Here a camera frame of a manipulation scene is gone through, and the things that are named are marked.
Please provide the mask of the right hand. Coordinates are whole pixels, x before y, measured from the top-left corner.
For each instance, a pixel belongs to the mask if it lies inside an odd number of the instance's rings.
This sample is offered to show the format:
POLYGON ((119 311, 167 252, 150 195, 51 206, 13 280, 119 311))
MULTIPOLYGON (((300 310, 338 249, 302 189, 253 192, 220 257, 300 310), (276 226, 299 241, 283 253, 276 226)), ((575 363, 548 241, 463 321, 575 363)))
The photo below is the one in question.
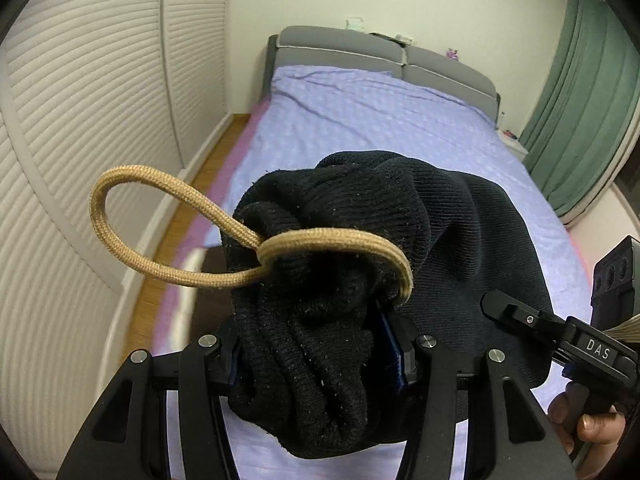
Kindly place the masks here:
MULTIPOLYGON (((560 393, 550 403, 548 417, 564 450, 570 454, 574 450, 575 440, 563 427, 568 414, 570 414, 570 401, 566 393, 560 393)), ((589 458, 599 457, 600 460, 607 462, 616 451, 625 426, 625 417, 615 408, 610 408, 610 411, 605 414, 583 414, 577 424, 577 437, 582 442, 591 444, 589 458)))

